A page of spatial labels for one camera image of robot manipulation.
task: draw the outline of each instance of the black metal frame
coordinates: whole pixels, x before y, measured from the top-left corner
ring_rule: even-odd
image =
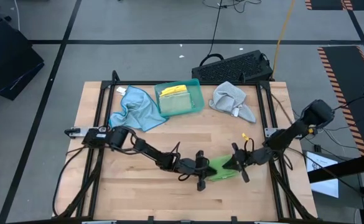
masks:
[[[99,126],[100,123],[100,114],[103,107],[103,100],[105,91],[108,87],[110,87],[110,92],[107,99],[107,105],[106,105],[106,111],[105,111],[105,120],[103,125],[108,124],[108,120],[110,118],[110,112],[112,107],[112,102],[114,98],[114,88],[116,85],[156,85],[161,83],[167,83],[167,82],[174,82],[174,81],[121,81],[115,71],[113,71],[112,80],[111,81],[102,81],[100,86],[100,93],[98,97],[98,104],[96,107],[96,113],[95,113],[95,119],[93,122],[94,126]],[[221,82],[200,82],[201,85],[220,85]],[[271,117],[271,126],[276,128],[277,120],[276,120],[276,112],[274,110],[273,105],[273,99],[271,96],[271,90],[270,90],[270,84],[269,82],[260,81],[260,82],[232,82],[234,85],[245,85],[245,86],[255,86],[256,92],[258,95],[258,103],[259,103],[259,111],[261,115],[261,122],[263,125],[263,135],[265,136],[264,129],[268,128],[268,121],[266,119],[266,112],[264,108],[264,102],[263,102],[263,94],[262,90],[265,90],[266,92],[266,99],[268,101],[269,106],[269,114]],[[83,173],[83,180],[82,180],[82,186],[84,186],[90,177],[90,171],[91,171],[91,165],[93,162],[93,155],[94,155],[95,149],[89,149],[88,156],[86,158],[86,164],[85,164],[85,170]],[[101,148],[98,150],[98,155],[96,158],[96,164],[95,169],[97,169],[98,175],[95,177],[95,180],[93,181],[93,187],[92,187],[92,193],[91,193],[91,200],[88,208],[88,215],[82,216],[83,206],[85,202],[85,195],[80,200],[80,203],[77,206],[77,212],[76,217],[70,217],[70,213],[68,213],[65,217],[55,217],[50,220],[39,220],[39,221],[30,221],[30,222],[19,222],[19,224],[30,224],[30,223],[40,223],[40,224],[51,224],[51,223],[75,223],[75,224],[81,224],[83,222],[87,221],[94,221],[93,216],[95,212],[95,206],[96,206],[96,200],[97,200],[97,193],[98,193],[98,184],[100,181],[100,172],[101,172],[101,165],[103,163],[103,156],[104,156],[104,149]],[[289,186],[288,183],[288,176],[286,171],[286,166],[284,163],[284,160],[279,160],[280,165],[280,173],[282,175],[283,181],[285,181],[286,185]],[[269,166],[274,167],[274,160],[269,161]],[[279,184],[276,181],[276,179],[271,175],[272,185],[273,185],[273,194],[274,194],[274,203],[276,206],[276,212],[278,217],[278,222],[287,222],[287,223],[328,223],[328,224],[336,224],[335,222],[323,222],[320,220],[302,220],[302,219],[296,219],[295,215],[295,209],[290,200],[287,198],[287,206],[288,206],[288,212],[289,212],[289,218],[285,218],[283,215],[282,210],[282,204],[281,204],[281,198],[280,198],[280,192],[279,192]],[[117,224],[130,224],[130,223],[136,223],[136,224],[154,224],[155,223],[163,223],[163,224],[174,224],[178,223],[178,221],[154,221],[154,217],[148,217],[147,220],[117,220]],[[210,223],[217,223],[217,224],[245,224],[245,223],[254,223],[254,222],[241,222],[237,220],[237,217],[231,217],[231,221],[180,221],[180,223],[196,223],[196,224],[210,224]]]

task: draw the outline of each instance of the gray floor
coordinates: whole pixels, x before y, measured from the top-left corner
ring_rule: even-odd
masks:
[[[207,0],[211,5],[216,2]],[[0,4],[1,11],[13,17],[11,24],[16,27],[16,13],[11,9],[13,1],[2,0]],[[31,40],[61,40],[74,4],[75,0],[18,0],[21,32]],[[275,40],[289,4],[289,1],[263,0],[260,5],[247,4],[243,14],[232,8],[222,10],[217,39]],[[211,39],[216,15],[216,9],[207,8],[197,0],[83,0],[70,39]],[[364,31],[364,11],[355,12],[355,15]],[[303,1],[296,2],[284,38],[359,40],[346,11],[309,11]],[[114,69],[122,80],[188,79],[191,68],[208,54],[209,47],[209,44],[67,45],[7,221],[50,218],[55,181],[69,143],[63,130],[74,123],[84,82],[110,79]],[[330,106],[338,105],[317,47],[280,47],[275,79],[287,82],[296,111],[318,98]],[[0,138],[0,210],[58,48],[59,45],[35,45],[34,49],[45,60],[45,67],[15,101],[0,97],[0,136],[4,130],[7,133],[6,141]],[[275,45],[223,44],[214,45],[212,52],[231,57],[258,49],[273,61]],[[339,111],[329,128],[346,125]],[[354,146],[349,130],[341,129],[334,132],[334,136],[343,144]],[[337,146],[324,133],[312,141],[341,156],[359,156],[354,149]],[[305,141],[302,141],[302,147],[312,149]],[[354,209],[330,207],[327,201],[317,198],[315,202],[320,218],[353,221]]]

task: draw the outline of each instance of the gray towel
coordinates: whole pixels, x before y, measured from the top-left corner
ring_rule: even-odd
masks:
[[[256,119],[250,108],[245,105],[246,94],[230,82],[220,84],[213,92],[213,100],[209,106],[217,111],[239,116],[246,121],[255,123]]]

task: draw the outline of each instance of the green cloth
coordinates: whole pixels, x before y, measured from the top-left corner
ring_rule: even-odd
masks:
[[[211,181],[219,181],[236,176],[238,174],[237,170],[224,169],[222,167],[230,159],[231,155],[210,159],[209,166],[215,169],[217,173],[215,175],[210,176],[208,179]]]
[[[171,113],[174,111],[190,110],[192,99],[187,91],[162,96],[159,98],[159,108],[161,113]]]

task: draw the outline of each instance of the plastic container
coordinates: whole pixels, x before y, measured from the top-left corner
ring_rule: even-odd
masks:
[[[180,111],[162,113],[161,107],[160,107],[160,101],[159,101],[159,95],[161,94],[161,91],[165,90],[168,87],[177,86],[177,85],[186,85],[187,91],[190,93],[192,108],[188,109],[188,110],[180,110]],[[177,81],[177,82],[171,82],[171,83],[158,84],[158,85],[154,86],[154,91],[156,92],[157,106],[160,111],[160,115],[163,117],[199,112],[199,111],[202,111],[202,109],[205,106],[204,98],[203,98],[202,92],[201,92],[200,82],[196,78],[193,78],[191,80],[186,80],[186,81]]]

